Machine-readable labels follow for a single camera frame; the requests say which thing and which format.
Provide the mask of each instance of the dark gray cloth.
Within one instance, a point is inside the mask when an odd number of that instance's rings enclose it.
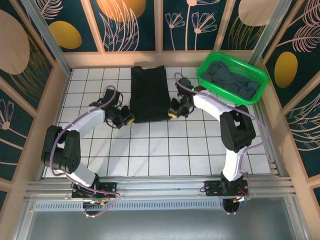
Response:
[[[245,100],[251,100],[260,87],[260,83],[231,72],[223,61],[211,63],[207,71],[201,73],[201,77]]]

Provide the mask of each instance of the green plastic basket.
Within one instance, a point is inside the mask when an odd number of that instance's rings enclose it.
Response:
[[[223,61],[226,65],[228,65],[231,72],[247,77],[260,84],[260,87],[257,89],[251,100],[243,99],[242,97],[201,78],[201,73],[206,72],[209,65],[215,61]],[[199,78],[199,83],[201,86],[206,88],[208,91],[215,93],[231,101],[232,103],[235,103],[236,105],[249,105],[258,102],[269,81],[269,77],[264,71],[222,52],[211,53],[198,68],[196,74]]]

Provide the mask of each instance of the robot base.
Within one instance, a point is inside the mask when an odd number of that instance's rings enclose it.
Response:
[[[106,192],[116,192],[117,191],[117,183],[116,182],[99,182],[96,184],[97,190],[102,190]],[[110,194],[110,198],[115,198],[115,194]],[[92,191],[88,191],[77,184],[72,185],[72,199],[83,199],[83,200],[92,200],[92,199],[104,199],[106,195],[102,193],[94,193]]]
[[[219,197],[219,196],[241,196],[243,195],[240,189],[248,194],[248,183],[246,180],[239,180],[237,185],[226,189],[222,185],[223,181],[205,181],[203,192],[207,197]]]

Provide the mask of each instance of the white grid surface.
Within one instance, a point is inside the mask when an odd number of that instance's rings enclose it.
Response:
[[[182,73],[196,87],[196,70],[166,68],[171,98],[177,98],[174,73]],[[74,69],[59,125],[84,113],[108,85],[123,94],[123,105],[130,104],[130,68]],[[255,114],[252,106],[248,109]],[[257,137],[252,144],[256,144],[261,142],[260,129],[255,121],[253,124]],[[132,123],[121,129],[102,123],[81,140],[81,156],[81,162],[100,177],[219,175],[225,165],[226,148],[221,141],[220,123],[196,108],[188,118]],[[271,174],[269,162],[264,147],[258,147],[245,156],[242,170]],[[50,170],[45,168],[43,176],[52,177]]]

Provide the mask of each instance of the orange circle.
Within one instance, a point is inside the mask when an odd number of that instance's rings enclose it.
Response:
[[[96,0],[96,2],[108,18],[117,22],[130,21],[131,17],[127,16],[128,13],[130,14],[130,9],[136,18],[140,17],[146,9],[146,0]]]

